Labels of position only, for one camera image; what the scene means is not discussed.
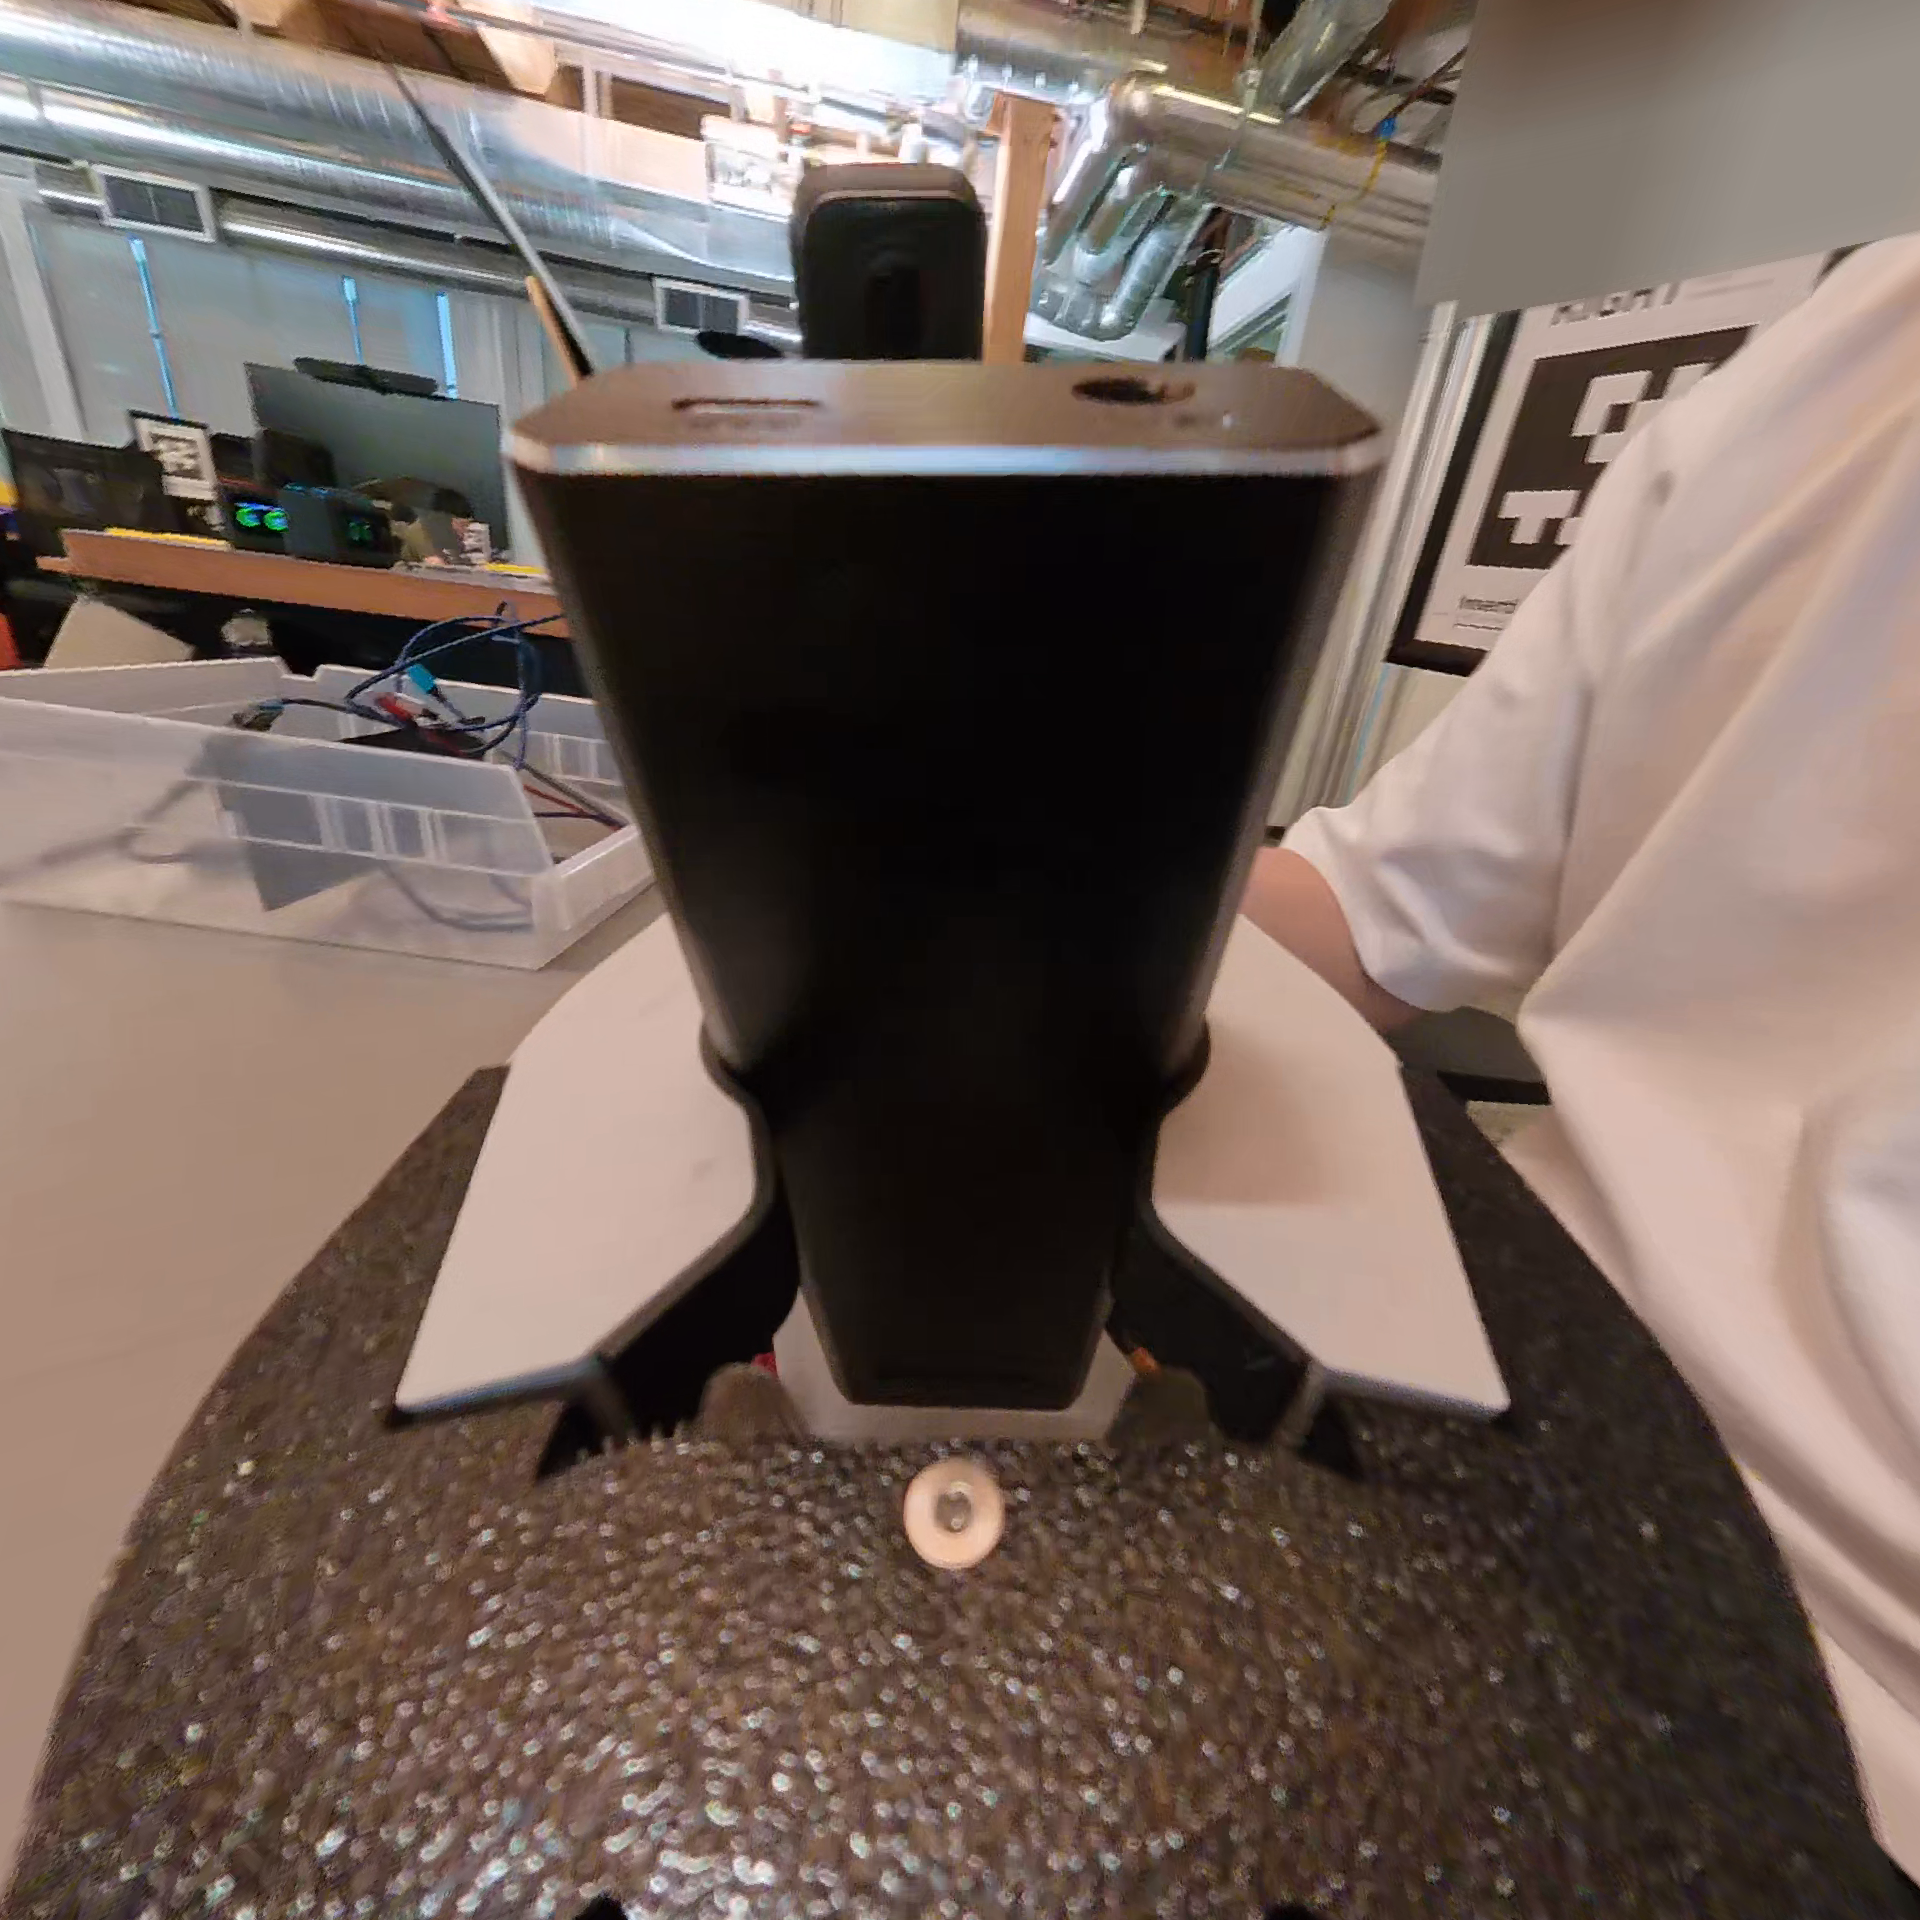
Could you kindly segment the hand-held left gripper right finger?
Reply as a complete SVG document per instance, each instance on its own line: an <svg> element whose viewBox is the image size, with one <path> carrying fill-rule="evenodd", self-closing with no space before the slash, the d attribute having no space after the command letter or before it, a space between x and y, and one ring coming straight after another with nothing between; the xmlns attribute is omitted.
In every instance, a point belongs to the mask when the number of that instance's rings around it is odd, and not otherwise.
<svg viewBox="0 0 1920 1920"><path fill-rule="evenodd" d="M1206 1037L1120 1256L1118 1343L1187 1368L1241 1441L1296 1447L1334 1400L1503 1418L1510 1388L1393 1047L1249 918Z"/></svg>

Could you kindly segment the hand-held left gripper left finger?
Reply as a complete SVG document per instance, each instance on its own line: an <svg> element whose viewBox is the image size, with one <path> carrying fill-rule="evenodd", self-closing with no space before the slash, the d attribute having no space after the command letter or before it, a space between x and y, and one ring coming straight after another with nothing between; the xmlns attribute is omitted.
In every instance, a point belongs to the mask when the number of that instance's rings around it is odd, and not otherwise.
<svg viewBox="0 0 1920 1920"><path fill-rule="evenodd" d="M551 1400L638 1432L617 1357L766 1223L748 1110L656 921L516 1044L431 1285L394 1416Z"/></svg>

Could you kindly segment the black usb hub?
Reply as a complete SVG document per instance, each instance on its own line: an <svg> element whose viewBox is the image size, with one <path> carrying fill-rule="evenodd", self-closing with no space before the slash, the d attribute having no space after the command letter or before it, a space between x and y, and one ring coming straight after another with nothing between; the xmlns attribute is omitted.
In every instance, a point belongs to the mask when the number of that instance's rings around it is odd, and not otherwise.
<svg viewBox="0 0 1920 1920"><path fill-rule="evenodd" d="M702 361L508 458L838 1385L1067 1408L1379 421L1296 367Z"/></svg>

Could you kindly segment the clear plastic bin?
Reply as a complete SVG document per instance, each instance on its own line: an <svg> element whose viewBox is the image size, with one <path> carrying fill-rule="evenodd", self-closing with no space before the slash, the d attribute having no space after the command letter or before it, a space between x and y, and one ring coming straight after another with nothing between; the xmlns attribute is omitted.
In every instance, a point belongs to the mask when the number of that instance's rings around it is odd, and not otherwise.
<svg viewBox="0 0 1920 1920"><path fill-rule="evenodd" d="M656 881L596 708L274 657L4 674L4 901L555 962Z"/></svg>

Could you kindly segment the person's right forearm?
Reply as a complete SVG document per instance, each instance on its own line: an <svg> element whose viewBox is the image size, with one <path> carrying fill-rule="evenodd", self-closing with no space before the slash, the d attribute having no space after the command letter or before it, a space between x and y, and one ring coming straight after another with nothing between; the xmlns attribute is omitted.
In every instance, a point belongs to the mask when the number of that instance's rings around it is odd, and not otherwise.
<svg viewBox="0 0 1920 1920"><path fill-rule="evenodd" d="M1240 911L1319 976L1377 1033L1393 1034L1424 1016L1422 1007L1371 980L1339 901L1302 855L1281 845L1257 849Z"/></svg>

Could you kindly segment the wooden pillar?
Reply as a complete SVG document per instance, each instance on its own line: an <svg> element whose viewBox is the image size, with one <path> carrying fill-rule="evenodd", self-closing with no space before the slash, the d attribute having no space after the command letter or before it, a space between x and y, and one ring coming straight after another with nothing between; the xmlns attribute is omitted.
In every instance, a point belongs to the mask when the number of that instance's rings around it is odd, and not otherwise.
<svg viewBox="0 0 1920 1920"><path fill-rule="evenodd" d="M998 135L980 357L1024 361L1024 329L1038 268L1058 112L1047 100L1001 92L991 121Z"/></svg>

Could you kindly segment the white t-shirt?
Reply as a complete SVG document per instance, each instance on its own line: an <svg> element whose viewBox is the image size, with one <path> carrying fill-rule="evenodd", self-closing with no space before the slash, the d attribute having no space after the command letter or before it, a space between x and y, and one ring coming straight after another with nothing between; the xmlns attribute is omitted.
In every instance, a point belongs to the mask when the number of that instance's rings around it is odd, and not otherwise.
<svg viewBox="0 0 1920 1920"><path fill-rule="evenodd" d="M1663 409L1281 845L1383 990L1516 1020L1551 1113L1512 1157L1713 1416L1916 1878L1916 237Z"/></svg>

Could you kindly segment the black tv monitor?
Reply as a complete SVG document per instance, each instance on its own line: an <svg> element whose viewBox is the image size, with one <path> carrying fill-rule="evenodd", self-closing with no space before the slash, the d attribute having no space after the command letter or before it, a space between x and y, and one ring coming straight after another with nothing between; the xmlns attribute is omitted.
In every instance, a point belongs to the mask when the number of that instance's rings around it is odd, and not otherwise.
<svg viewBox="0 0 1920 1920"><path fill-rule="evenodd" d="M305 367L247 364L256 480L273 488L332 486L372 496L419 482L458 496L492 545L512 545L500 412L486 400L386 390Z"/></svg>

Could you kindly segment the black framed marker sign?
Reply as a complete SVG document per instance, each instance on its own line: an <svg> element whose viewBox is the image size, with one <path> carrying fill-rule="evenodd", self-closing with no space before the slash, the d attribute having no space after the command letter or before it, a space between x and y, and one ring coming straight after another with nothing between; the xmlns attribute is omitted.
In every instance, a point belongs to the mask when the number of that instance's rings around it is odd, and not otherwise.
<svg viewBox="0 0 1920 1920"><path fill-rule="evenodd" d="M1503 316L1442 470L1387 662L1474 671L1570 550L1620 450L1849 254L1838 247Z"/></svg>

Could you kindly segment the small black white marker sign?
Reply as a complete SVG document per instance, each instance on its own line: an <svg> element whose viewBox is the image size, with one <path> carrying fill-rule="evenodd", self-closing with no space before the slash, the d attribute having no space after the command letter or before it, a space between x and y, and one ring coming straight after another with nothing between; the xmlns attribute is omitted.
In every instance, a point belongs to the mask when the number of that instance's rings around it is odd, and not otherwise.
<svg viewBox="0 0 1920 1920"><path fill-rule="evenodd" d="M222 480L210 431L200 421L128 409L132 445L160 468L163 492L184 503L217 504Z"/></svg>

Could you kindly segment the white foam board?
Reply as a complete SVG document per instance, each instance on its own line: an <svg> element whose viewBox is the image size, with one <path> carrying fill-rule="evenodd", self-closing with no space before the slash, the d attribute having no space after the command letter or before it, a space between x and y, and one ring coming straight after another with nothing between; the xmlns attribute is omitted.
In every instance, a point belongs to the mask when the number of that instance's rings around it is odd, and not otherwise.
<svg viewBox="0 0 1920 1920"><path fill-rule="evenodd" d="M108 602L103 597L84 593L60 618L44 666L179 665L196 657L200 654L187 639Z"/></svg>

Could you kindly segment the spiral metal duct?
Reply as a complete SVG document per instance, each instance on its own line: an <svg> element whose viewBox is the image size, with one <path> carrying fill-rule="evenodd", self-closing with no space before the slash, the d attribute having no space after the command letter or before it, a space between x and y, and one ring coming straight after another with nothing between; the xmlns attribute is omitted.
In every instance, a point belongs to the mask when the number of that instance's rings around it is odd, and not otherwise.
<svg viewBox="0 0 1920 1920"><path fill-rule="evenodd" d="M787 207L710 190L702 142L127 7L4 4L4 148L422 233L497 234L444 132L550 257L792 284Z"/></svg>

